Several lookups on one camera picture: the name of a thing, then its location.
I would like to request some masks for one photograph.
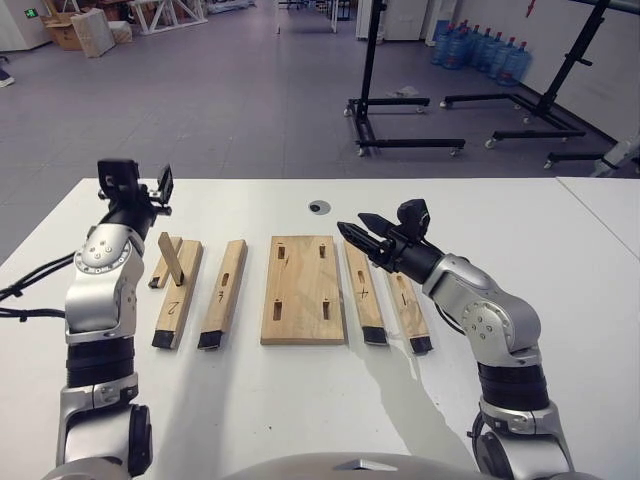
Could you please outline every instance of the wooden peg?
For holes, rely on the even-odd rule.
[[[378,298],[371,279],[367,257],[348,242],[344,244],[344,251],[347,254],[351,289],[364,341],[372,345],[387,345],[387,334],[384,331],[382,314],[378,306]]]
[[[402,329],[411,343],[413,353],[425,354],[432,350],[431,337],[422,316],[420,304],[411,285],[411,279],[402,273],[387,274],[391,296],[400,317]]]
[[[182,285],[182,282],[184,282],[184,272],[182,271],[178,255],[171,245],[171,239],[167,232],[162,232],[160,237],[158,237],[158,246],[160,247],[164,261],[167,263],[169,273],[171,274],[174,283],[177,286]]]
[[[234,240],[227,244],[209,309],[202,324],[198,342],[201,350],[218,348],[222,334],[229,331],[246,255],[247,244],[244,240]]]
[[[58,10],[56,9],[56,6],[53,4],[53,1],[52,0],[42,0],[42,2],[49,9],[49,12],[51,13],[51,16],[59,21],[60,20],[60,15],[58,14]]]
[[[180,247],[182,246],[182,237],[170,237],[171,238],[171,247],[177,253],[180,251]],[[164,259],[164,255],[160,255],[160,259],[158,260],[158,264],[156,265],[156,269],[151,274],[151,279],[149,280],[149,288],[164,288],[164,285],[167,283],[167,278],[169,277],[169,266]]]
[[[175,282],[169,283],[167,295],[158,316],[156,333],[153,336],[152,345],[154,347],[169,349],[178,347],[189,315],[189,306],[201,260],[202,244],[195,240],[184,240],[178,254],[178,262],[182,266],[184,281],[181,285],[176,285]]]

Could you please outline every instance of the white wall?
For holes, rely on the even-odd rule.
[[[543,93],[589,16],[590,5],[568,0],[463,0],[457,21],[527,41],[533,62],[523,83]],[[556,102],[618,140],[640,124],[640,17],[607,10],[587,53],[592,67],[576,64]]]

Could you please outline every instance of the blue water bottle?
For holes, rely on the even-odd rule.
[[[482,59],[482,53],[484,52],[484,47],[487,42],[491,41],[491,29],[487,28],[484,31],[484,35],[480,37],[473,46],[473,56],[471,57],[471,66],[477,67]]]
[[[449,40],[447,55],[442,66],[448,70],[460,70],[464,66],[464,59],[469,45],[469,29],[465,28],[456,32]]]
[[[495,79],[498,76],[498,71],[502,68],[502,65],[504,65],[505,60],[507,59],[509,54],[512,52],[512,50],[516,48],[513,46],[513,42],[515,42],[515,40],[516,40],[516,37],[511,37],[509,39],[509,43],[507,43],[503,47],[500,47],[496,51],[496,55],[493,57],[493,63],[491,63],[491,68],[487,73],[489,78]]]
[[[504,45],[504,42],[500,40],[502,37],[502,32],[498,32],[496,38],[492,41],[487,42],[484,46],[484,50],[482,51],[482,59],[478,63],[476,67],[481,72],[488,72],[491,69],[491,65],[493,65],[493,59],[496,56],[496,52],[498,48]]]
[[[473,27],[473,32],[471,32],[471,34],[468,37],[467,54],[464,57],[465,65],[469,65],[471,63],[471,59],[473,58],[473,52],[476,48],[476,43],[478,43],[478,40],[482,38],[482,35],[478,33],[479,28],[480,28],[480,25],[476,25],[475,27]]]
[[[436,49],[431,57],[431,63],[434,65],[441,65],[447,56],[447,50],[449,49],[449,40],[453,34],[453,28],[455,25],[452,23],[449,27],[436,38]]]
[[[519,49],[511,51],[504,65],[498,71],[496,81],[499,85],[513,87],[520,83],[531,62],[531,54],[525,50],[526,46],[527,42],[522,42]]]

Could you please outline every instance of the black tip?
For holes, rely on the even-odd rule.
[[[158,348],[171,348],[173,338],[176,336],[176,332],[170,332],[168,330],[156,330],[153,335],[153,342],[151,345]]]
[[[200,341],[198,342],[198,348],[200,350],[209,350],[211,348],[218,348],[220,346],[221,339],[222,339],[222,330],[214,330],[213,332],[203,332],[200,334]]]
[[[387,345],[387,333],[382,327],[362,327],[365,343]]]
[[[415,337],[410,340],[413,353],[416,355],[425,355],[429,350],[433,350],[431,346],[431,338]]]

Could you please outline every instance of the white cabinet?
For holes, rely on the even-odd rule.
[[[367,38],[371,18],[371,0],[358,2],[356,38]],[[383,13],[385,40],[419,40],[429,0],[387,0]]]
[[[49,15],[40,0],[0,0],[0,52],[30,50],[51,41],[42,21],[25,14],[30,8]]]

